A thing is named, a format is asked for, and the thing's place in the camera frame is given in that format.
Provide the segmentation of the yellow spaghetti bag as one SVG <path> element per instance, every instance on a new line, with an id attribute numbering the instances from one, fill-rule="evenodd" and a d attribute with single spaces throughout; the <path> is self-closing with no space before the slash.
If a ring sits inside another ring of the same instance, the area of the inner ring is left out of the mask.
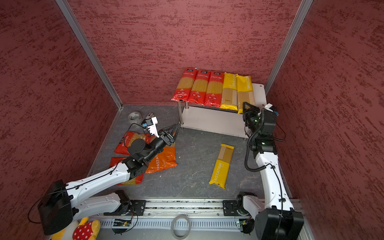
<path id="1" fill-rule="evenodd" d="M 225 189 L 234 148 L 235 147 L 230 145 L 221 144 L 219 155 L 217 157 L 212 177 L 209 182 L 210 185 L 215 184 L 222 189 Z"/>
<path id="2" fill-rule="evenodd" d="M 250 76 L 237 76 L 238 114 L 243 113 L 243 103 L 256 105 Z"/>

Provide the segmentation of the yellow spaghetti bag crosswise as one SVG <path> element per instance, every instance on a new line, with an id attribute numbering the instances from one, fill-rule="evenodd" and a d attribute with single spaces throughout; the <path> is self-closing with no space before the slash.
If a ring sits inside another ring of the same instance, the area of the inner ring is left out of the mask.
<path id="1" fill-rule="evenodd" d="M 237 74 L 225 73 L 220 109 L 238 110 Z"/>

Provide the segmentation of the red spaghetti bag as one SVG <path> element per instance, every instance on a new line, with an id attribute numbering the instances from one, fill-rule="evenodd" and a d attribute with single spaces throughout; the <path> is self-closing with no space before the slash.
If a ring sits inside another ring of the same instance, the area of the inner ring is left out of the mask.
<path id="1" fill-rule="evenodd" d="M 204 100 L 205 107 L 220 107 L 224 76 L 225 74 L 222 72 L 211 72 Z"/>
<path id="2" fill-rule="evenodd" d="M 210 75 L 211 71 L 198 70 L 190 95 L 188 97 L 189 103 L 202 106 L 204 105 Z"/>
<path id="3" fill-rule="evenodd" d="M 172 101 L 186 102 L 188 100 L 197 73 L 198 69 L 196 68 L 185 68 L 174 96 L 171 98 Z"/>

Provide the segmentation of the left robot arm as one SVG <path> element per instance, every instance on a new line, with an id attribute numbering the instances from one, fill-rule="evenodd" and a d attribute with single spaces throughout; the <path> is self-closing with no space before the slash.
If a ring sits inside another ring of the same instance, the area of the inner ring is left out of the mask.
<path id="1" fill-rule="evenodd" d="M 165 146 L 175 143 L 180 127 L 180 124 L 174 124 L 160 130 L 150 143 L 143 139 L 134 140 L 128 147 L 129 156 L 103 172 L 69 183 L 62 180 L 53 182 L 35 203 L 44 235 L 56 234 L 84 217 L 121 214 L 129 200 L 123 192 L 101 197 L 96 197 L 96 194 L 144 173 Z"/>

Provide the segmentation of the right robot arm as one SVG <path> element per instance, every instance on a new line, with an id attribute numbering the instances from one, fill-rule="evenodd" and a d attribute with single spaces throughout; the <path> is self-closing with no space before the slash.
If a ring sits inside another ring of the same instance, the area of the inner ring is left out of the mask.
<path id="1" fill-rule="evenodd" d="M 295 210 L 280 172 L 274 137 L 277 117 L 276 107 L 271 104 L 260 109 L 243 103 L 243 120 L 250 130 L 244 165 L 247 171 L 261 174 L 265 201 L 239 193 L 238 205 L 251 216 L 251 228 L 259 240 L 296 240 L 305 221 Z"/>

